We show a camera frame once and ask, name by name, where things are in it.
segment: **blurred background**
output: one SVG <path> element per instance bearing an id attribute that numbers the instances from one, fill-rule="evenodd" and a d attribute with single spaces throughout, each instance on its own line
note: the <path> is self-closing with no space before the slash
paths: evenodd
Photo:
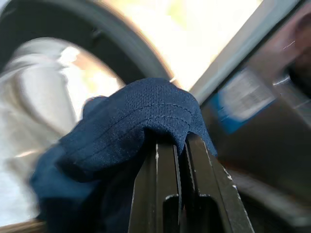
<path id="1" fill-rule="evenodd" d="M 0 0 L 0 8 L 7 2 Z M 311 108 L 304 87 L 311 4 L 298 2 L 94 1 L 146 42 L 164 78 L 197 98 L 219 161 L 233 174 L 258 232 L 304 232 L 310 225 Z M 130 82 L 127 70 L 72 41 L 35 36 L 24 42 L 0 74 L 0 226 L 37 215 L 27 180 L 38 156 L 71 131 L 86 101 Z"/>

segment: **blue label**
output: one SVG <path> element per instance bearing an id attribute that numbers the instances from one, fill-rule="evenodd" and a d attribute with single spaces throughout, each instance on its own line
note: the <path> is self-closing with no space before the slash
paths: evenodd
<path id="1" fill-rule="evenodd" d="M 244 69 L 214 95 L 210 105 L 223 128 L 233 133 L 274 100 L 254 73 Z"/>

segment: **sticker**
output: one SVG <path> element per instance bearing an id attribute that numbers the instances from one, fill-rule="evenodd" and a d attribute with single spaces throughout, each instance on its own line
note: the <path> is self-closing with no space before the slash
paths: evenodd
<path id="1" fill-rule="evenodd" d="M 255 74 L 244 69 L 211 99 L 211 106 L 224 129 L 233 133 L 274 100 Z"/>

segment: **knit fabric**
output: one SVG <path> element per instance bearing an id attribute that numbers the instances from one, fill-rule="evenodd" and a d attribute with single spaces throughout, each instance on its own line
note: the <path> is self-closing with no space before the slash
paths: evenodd
<path id="1" fill-rule="evenodd" d="M 144 159 L 138 154 L 148 142 L 166 140 L 180 154 L 191 132 L 216 155 L 198 102 L 164 79 L 140 80 L 108 98 L 95 98 L 83 117 L 41 157 L 31 180 L 50 233 L 86 232 L 82 223 L 87 232 L 127 232 Z"/>

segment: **stitched seam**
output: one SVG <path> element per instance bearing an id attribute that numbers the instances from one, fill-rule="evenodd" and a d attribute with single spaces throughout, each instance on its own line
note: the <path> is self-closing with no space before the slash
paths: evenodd
<path id="1" fill-rule="evenodd" d="M 82 148 L 78 148 L 78 149 L 76 149 L 76 150 L 75 150 L 74 152 L 72 152 L 72 153 L 75 153 L 75 152 L 77 152 L 77 151 L 80 151 L 81 149 L 83 149 L 84 147 L 88 146 L 88 145 L 91 144 L 92 142 L 98 140 L 101 136 L 103 136 L 103 135 L 104 135 L 108 130 L 110 130 L 113 126 L 115 126 L 116 124 L 118 124 L 118 123 L 119 123 L 120 121 L 122 121 L 123 119 L 127 118 L 129 115 L 131 115 L 131 114 L 137 112 L 138 110 L 144 109 L 144 108 L 146 108 L 146 107 L 161 106 L 161 105 L 167 105 L 167 106 L 170 106 L 170 105 L 171 105 L 171 106 L 175 106 L 175 107 L 182 108 L 182 109 L 186 110 L 188 113 L 190 113 L 191 117 L 193 116 L 193 113 L 190 112 L 187 108 L 184 108 L 184 107 L 179 106 L 179 105 L 177 105 L 177 104 L 173 104 L 173 103 L 160 103 L 160 104 L 158 104 L 158 103 L 152 103 L 152 104 L 149 104 L 149 105 L 146 105 L 146 106 L 143 106 L 143 107 L 141 107 L 141 108 L 138 108 L 138 109 L 135 109 L 135 110 L 131 111 L 129 114 L 127 114 L 126 116 L 122 117 L 120 120 L 118 120 L 117 122 L 113 123 L 110 127 L 108 127 L 107 129 L 105 129 L 104 132 L 103 132 L 102 134 L 100 134 L 98 137 L 96 137 L 93 141 L 91 141 L 91 142 L 89 142 L 89 143 L 86 143 Z"/>
<path id="2" fill-rule="evenodd" d="M 190 128 L 190 124 L 188 122 L 186 122 L 185 120 L 179 118 L 179 117 L 175 117 L 175 116 L 156 116 L 156 117 L 150 117 L 148 119 L 144 119 L 142 120 L 141 122 L 139 122 L 137 125 L 135 125 L 134 127 L 132 127 L 131 129 L 129 129 L 125 134 L 123 134 L 122 136 L 118 137 L 117 139 L 113 140 L 110 144 L 108 144 L 107 146 L 105 146 L 104 148 L 100 149 L 98 152 L 90 155 L 89 157 L 87 158 L 84 158 L 84 159 L 81 159 L 81 160 L 78 160 L 78 161 L 75 161 L 74 164 L 77 164 L 77 163 L 83 163 L 85 160 L 87 159 L 90 159 L 92 158 L 93 156 L 97 155 L 98 153 L 100 153 L 101 151 L 103 151 L 104 149 L 106 149 L 107 147 L 111 146 L 112 143 L 114 143 L 115 141 L 125 137 L 127 134 L 130 133 L 130 131 L 132 131 L 133 129 L 135 129 L 138 125 L 142 124 L 143 122 L 147 121 L 147 120 L 150 120 L 150 119 L 156 119 L 156 118 L 173 118 L 173 119 L 178 119 L 178 120 L 181 120 L 183 121 L 184 123 L 186 123 L 188 125 L 188 127 Z"/>

